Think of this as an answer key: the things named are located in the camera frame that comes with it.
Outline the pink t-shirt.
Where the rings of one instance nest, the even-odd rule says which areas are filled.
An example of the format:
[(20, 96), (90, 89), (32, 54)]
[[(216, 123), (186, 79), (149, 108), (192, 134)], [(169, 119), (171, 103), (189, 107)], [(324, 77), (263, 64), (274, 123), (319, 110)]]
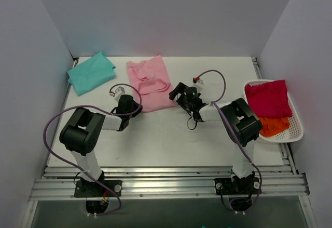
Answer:
[(158, 55), (139, 63), (129, 61), (126, 69), (130, 85), (135, 88), (134, 99), (142, 103), (143, 112), (176, 106), (176, 103), (169, 99), (173, 87), (162, 56)]

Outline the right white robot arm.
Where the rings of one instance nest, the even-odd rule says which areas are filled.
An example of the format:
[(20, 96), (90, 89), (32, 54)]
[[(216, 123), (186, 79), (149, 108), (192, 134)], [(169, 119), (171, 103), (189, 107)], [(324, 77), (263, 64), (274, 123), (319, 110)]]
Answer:
[(179, 83), (169, 93), (169, 99), (185, 110), (191, 119), (199, 122), (222, 121), (229, 138), (235, 144), (230, 186), (236, 193), (249, 187), (247, 177), (254, 171), (254, 146), (262, 129), (262, 123), (246, 101), (238, 98), (229, 103), (204, 103), (200, 98), (203, 81), (195, 79), (192, 86)]

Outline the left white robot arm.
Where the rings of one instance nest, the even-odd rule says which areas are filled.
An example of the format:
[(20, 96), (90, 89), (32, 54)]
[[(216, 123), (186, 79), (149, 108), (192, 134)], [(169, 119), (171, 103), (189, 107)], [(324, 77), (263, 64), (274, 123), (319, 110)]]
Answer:
[(143, 109), (131, 95), (122, 95), (117, 102), (110, 116), (78, 107), (60, 132), (59, 140), (81, 168), (81, 181), (87, 182), (86, 191), (92, 196), (100, 196), (105, 189), (104, 172), (94, 152), (101, 131), (123, 131)]

